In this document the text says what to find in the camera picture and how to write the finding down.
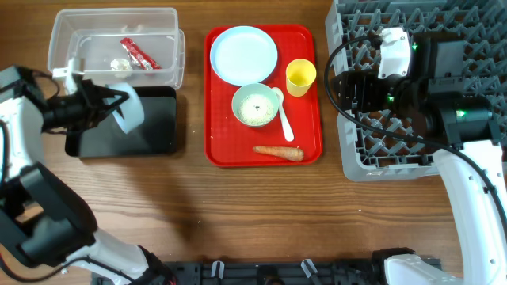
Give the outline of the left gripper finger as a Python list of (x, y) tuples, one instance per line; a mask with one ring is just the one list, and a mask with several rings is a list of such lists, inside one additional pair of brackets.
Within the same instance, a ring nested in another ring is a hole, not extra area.
[(101, 110), (101, 118), (105, 119), (110, 115), (113, 115), (115, 119), (119, 121), (124, 119), (121, 106), (119, 104), (107, 104), (103, 106)]
[(104, 86), (95, 87), (94, 102), (97, 104), (122, 104), (129, 98), (125, 91), (110, 89)]

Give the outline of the light blue bowl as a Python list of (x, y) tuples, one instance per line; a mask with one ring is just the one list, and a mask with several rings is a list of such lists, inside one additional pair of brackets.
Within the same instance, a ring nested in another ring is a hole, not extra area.
[(115, 119), (120, 129), (125, 134), (133, 131), (144, 122), (145, 115), (142, 102), (131, 85), (126, 82), (121, 82), (109, 84), (105, 87), (125, 91), (129, 95), (129, 98), (124, 103), (120, 104), (124, 119), (121, 121)]

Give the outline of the white tissue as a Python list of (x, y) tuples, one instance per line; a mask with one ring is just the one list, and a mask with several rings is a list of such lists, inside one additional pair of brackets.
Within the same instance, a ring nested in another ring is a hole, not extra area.
[(132, 75), (133, 68), (127, 59), (114, 59), (110, 67), (117, 78), (128, 78)]

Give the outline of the red snack wrapper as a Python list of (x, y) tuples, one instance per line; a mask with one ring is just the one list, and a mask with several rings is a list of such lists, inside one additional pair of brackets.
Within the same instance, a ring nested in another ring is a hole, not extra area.
[(128, 53), (131, 61), (144, 70), (161, 70), (162, 67), (146, 54), (133, 39), (125, 37), (120, 40), (121, 45)]

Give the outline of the orange carrot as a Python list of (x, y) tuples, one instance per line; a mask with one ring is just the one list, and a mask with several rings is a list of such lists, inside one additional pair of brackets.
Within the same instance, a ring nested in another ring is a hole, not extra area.
[(304, 152), (300, 148), (286, 146), (254, 146), (253, 151), (258, 154), (270, 155), (283, 158), (290, 162), (301, 162), (304, 159)]

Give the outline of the green bowl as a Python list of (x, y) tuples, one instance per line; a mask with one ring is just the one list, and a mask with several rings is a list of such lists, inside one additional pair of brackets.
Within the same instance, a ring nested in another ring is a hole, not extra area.
[(279, 101), (267, 85), (254, 83), (240, 87), (232, 97), (231, 109), (236, 119), (247, 127), (264, 127), (277, 115)]

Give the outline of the white rice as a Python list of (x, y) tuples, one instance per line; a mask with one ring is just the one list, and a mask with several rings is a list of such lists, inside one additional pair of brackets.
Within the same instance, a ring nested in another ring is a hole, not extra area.
[(261, 126), (270, 121), (274, 107), (272, 102), (261, 94), (245, 97), (238, 107), (241, 120), (250, 126)]

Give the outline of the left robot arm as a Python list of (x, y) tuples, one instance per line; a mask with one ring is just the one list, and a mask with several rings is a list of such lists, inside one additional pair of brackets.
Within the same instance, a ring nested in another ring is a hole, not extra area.
[(45, 97), (43, 73), (23, 66), (1, 72), (1, 243), (28, 268), (84, 268), (115, 284), (175, 284), (153, 253), (101, 230), (86, 202), (44, 164), (43, 133), (78, 134), (115, 116), (124, 131), (143, 122), (129, 84), (100, 86), (71, 68), (57, 70)]

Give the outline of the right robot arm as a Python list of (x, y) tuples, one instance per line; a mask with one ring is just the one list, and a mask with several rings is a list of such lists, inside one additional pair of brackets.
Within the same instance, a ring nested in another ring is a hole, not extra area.
[(463, 257), (456, 278), (403, 249), (377, 253), (383, 284), (503, 284), (506, 281), (506, 187), (501, 132), (491, 103), (464, 93), (464, 42), (452, 32), (409, 34), (387, 28), (368, 37), (377, 70), (326, 74), (324, 88), (344, 117), (389, 109), (410, 119), (414, 135), (397, 140), (433, 149), (452, 206)]

